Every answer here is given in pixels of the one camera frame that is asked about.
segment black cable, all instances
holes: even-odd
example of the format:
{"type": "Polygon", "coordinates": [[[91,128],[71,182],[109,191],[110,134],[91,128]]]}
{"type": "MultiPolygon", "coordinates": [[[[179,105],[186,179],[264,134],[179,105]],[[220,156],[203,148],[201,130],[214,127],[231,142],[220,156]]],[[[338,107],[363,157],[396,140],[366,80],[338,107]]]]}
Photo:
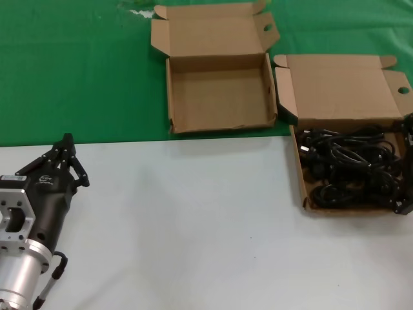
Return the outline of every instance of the black cable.
{"type": "Polygon", "coordinates": [[[53,285],[60,279],[62,274],[65,271],[65,268],[68,263],[68,258],[62,252],[54,252],[54,256],[60,256],[60,264],[54,269],[52,276],[50,277],[49,282],[46,284],[45,288],[42,290],[40,295],[36,298],[33,303],[33,310],[38,310],[44,304],[47,295],[49,294],[50,290],[53,288],[53,285]]]}
{"type": "Polygon", "coordinates": [[[396,201],[403,162],[380,126],[366,126],[350,134],[304,130],[296,139],[301,164],[324,184],[310,194],[320,207],[362,203],[392,207],[396,201]]]}

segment empty cardboard box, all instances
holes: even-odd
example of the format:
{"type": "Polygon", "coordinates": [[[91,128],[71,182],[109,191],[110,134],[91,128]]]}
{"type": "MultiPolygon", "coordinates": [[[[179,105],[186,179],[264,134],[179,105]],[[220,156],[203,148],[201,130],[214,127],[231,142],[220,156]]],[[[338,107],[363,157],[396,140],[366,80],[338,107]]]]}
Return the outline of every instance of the empty cardboard box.
{"type": "MultiPolygon", "coordinates": [[[[389,212],[377,205],[322,209],[310,193],[321,182],[305,180],[300,164],[296,130],[329,129],[351,132],[363,125],[391,127],[413,112],[413,91],[402,72],[385,70],[396,64],[394,56],[278,55],[274,57],[279,104],[297,120],[291,126],[303,207],[321,214],[374,214],[389,212]]],[[[403,135],[386,133],[386,139],[404,155],[403,135]]]]}
{"type": "Polygon", "coordinates": [[[276,93],[266,51],[279,39],[255,3],[155,6],[151,44],[166,60],[175,133],[271,127],[276,93]]]}

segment metal bracket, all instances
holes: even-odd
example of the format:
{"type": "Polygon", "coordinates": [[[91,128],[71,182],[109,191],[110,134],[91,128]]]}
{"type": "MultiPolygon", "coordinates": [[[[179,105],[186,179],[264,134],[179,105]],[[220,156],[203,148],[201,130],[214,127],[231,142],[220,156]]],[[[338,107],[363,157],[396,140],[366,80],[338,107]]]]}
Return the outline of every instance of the metal bracket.
{"type": "Polygon", "coordinates": [[[32,206],[23,189],[0,189],[0,213],[3,219],[0,223],[0,248],[6,247],[9,251],[18,251],[24,244],[35,221],[32,206]],[[8,232],[10,223],[10,209],[21,209],[25,215],[25,222],[20,231],[8,232]]]}

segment box flap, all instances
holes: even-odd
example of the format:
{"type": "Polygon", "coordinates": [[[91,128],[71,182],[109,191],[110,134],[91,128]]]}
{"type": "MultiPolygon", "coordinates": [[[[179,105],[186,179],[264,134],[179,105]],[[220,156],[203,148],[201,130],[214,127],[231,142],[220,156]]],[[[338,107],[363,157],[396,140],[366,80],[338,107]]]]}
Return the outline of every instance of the box flap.
{"type": "Polygon", "coordinates": [[[171,57],[261,54],[279,33],[265,0],[230,5],[156,6],[151,44],[171,57]]]}
{"type": "Polygon", "coordinates": [[[230,3],[222,5],[156,5],[156,15],[163,19],[199,19],[218,17],[246,17],[260,13],[265,8],[265,0],[249,3],[230,3]]]}
{"type": "Polygon", "coordinates": [[[279,102],[299,120],[399,119],[413,112],[394,56],[278,55],[279,102]]]}

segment green tablecloth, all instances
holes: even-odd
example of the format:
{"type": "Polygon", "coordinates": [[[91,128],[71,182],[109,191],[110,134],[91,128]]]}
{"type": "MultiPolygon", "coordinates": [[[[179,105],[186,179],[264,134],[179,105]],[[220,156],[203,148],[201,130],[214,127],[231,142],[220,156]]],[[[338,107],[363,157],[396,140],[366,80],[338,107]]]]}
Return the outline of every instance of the green tablecloth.
{"type": "MultiPolygon", "coordinates": [[[[129,10],[210,1],[151,1],[0,1],[0,145],[50,144],[64,132],[78,143],[176,139],[165,57],[150,46],[150,19],[129,10]]],[[[272,0],[268,9],[281,33],[271,55],[393,54],[413,84],[412,0],[272,0]]],[[[286,133],[278,121],[219,136],[286,133]]]]}

